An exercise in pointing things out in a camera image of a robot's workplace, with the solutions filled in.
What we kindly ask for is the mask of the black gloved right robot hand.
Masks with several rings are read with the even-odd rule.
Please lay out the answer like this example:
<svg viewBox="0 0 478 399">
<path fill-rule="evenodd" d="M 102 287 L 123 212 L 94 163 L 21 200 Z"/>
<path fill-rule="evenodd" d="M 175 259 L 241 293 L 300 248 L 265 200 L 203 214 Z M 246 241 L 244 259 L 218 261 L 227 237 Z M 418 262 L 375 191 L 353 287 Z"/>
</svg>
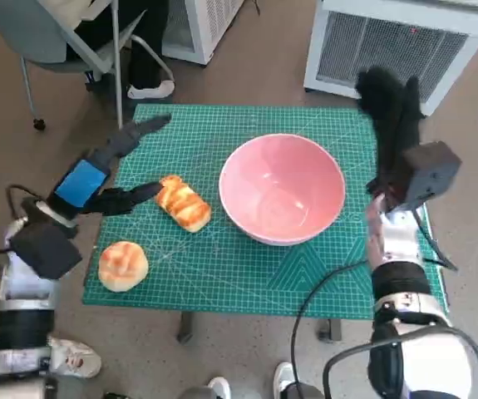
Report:
<svg viewBox="0 0 478 399">
<path fill-rule="evenodd" d="M 387 192 L 395 166 L 405 150 L 420 144 L 420 86 L 417 76 L 405 83 L 390 71 L 373 66 L 358 73 L 358 108 L 372 121 L 377 143 L 376 176 L 367 183 L 373 197 Z"/>
</svg>

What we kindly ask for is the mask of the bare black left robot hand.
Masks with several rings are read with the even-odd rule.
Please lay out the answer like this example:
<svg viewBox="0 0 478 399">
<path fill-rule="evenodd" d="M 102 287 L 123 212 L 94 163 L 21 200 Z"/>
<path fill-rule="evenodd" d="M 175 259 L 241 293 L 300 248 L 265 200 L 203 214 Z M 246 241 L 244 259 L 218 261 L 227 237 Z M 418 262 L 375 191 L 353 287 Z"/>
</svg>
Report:
<svg viewBox="0 0 478 399">
<path fill-rule="evenodd" d="M 47 196 L 47 205 L 66 219 L 79 214 L 98 213 L 104 216 L 129 214 L 133 208 L 162 189 L 158 182 L 150 182 L 125 190 L 105 187 L 111 177 L 112 164 L 129 155 L 141 139 L 170 123 L 171 115 L 153 116 L 145 121 L 130 121 L 113 132 L 105 144 L 85 152 Z"/>
</svg>

